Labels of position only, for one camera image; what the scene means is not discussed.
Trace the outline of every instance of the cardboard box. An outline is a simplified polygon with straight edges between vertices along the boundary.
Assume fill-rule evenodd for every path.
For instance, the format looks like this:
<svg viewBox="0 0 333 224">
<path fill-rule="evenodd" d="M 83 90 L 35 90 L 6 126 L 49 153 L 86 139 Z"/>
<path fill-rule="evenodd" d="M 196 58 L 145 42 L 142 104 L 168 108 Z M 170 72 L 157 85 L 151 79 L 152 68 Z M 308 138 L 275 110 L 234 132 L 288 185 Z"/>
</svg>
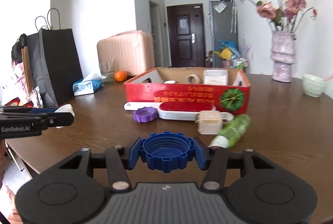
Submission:
<svg viewBox="0 0 333 224">
<path fill-rule="evenodd" d="M 207 68 L 153 68 L 124 83 L 128 102 L 208 102 L 219 111 L 245 113 L 250 82 L 242 70 L 228 69 L 228 85 L 185 84 L 191 74 L 204 80 Z M 164 81 L 175 80 L 175 84 Z"/>
</svg>

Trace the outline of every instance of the gray ridged panel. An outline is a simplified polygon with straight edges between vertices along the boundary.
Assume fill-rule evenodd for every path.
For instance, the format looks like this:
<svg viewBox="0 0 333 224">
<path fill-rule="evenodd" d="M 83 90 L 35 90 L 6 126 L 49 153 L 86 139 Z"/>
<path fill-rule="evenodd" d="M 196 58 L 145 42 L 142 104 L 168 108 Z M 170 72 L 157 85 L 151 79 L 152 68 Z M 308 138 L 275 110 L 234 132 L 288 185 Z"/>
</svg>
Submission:
<svg viewBox="0 0 333 224">
<path fill-rule="evenodd" d="M 201 192 L 195 183 L 139 183 L 132 192 L 115 194 L 86 224 L 245 224 L 221 196 Z"/>
</svg>

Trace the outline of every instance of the refrigerator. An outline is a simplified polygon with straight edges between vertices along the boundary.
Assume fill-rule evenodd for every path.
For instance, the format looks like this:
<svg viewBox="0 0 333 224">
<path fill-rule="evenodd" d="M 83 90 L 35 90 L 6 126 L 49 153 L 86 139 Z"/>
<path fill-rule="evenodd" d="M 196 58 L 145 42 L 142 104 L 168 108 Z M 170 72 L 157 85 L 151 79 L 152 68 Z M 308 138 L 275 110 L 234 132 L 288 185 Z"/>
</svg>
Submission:
<svg viewBox="0 0 333 224">
<path fill-rule="evenodd" d="M 217 47 L 221 46 L 218 40 L 231 41 L 238 48 L 237 33 L 235 29 L 231 32 L 231 19 L 232 19 L 232 2 L 223 1 L 226 8 L 218 13 L 215 6 L 219 5 L 221 1 L 209 2 L 210 7 L 210 30 L 211 30 L 211 47 L 215 51 Z M 223 67 L 222 59 L 213 54 L 213 67 Z"/>
</svg>

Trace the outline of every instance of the suitcase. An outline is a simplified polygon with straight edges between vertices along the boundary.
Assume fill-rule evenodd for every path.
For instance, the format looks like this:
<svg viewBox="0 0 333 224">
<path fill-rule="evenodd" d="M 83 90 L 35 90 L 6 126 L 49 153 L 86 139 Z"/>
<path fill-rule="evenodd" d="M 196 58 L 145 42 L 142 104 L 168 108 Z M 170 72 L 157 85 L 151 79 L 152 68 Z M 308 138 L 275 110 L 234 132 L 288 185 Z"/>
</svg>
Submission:
<svg viewBox="0 0 333 224">
<path fill-rule="evenodd" d="M 155 67 L 153 38 L 141 30 L 127 31 L 97 43 L 100 64 L 117 58 L 118 69 L 137 76 Z"/>
</svg>

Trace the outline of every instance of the orange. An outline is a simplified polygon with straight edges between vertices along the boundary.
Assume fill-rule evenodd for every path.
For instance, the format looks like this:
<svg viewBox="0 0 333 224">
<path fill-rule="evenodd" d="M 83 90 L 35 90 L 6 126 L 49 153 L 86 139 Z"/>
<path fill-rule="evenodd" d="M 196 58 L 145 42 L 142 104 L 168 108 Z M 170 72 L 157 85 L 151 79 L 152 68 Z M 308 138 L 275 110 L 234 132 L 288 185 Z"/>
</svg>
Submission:
<svg viewBox="0 0 333 224">
<path fill-rule="evenodd" d="M 125 71 L 117 71 L 114 74 L 114 80 L 117 82 L 123 82 L 126 80 L 126 78 L 127 78 L 127 74 Z"/>
</svg>

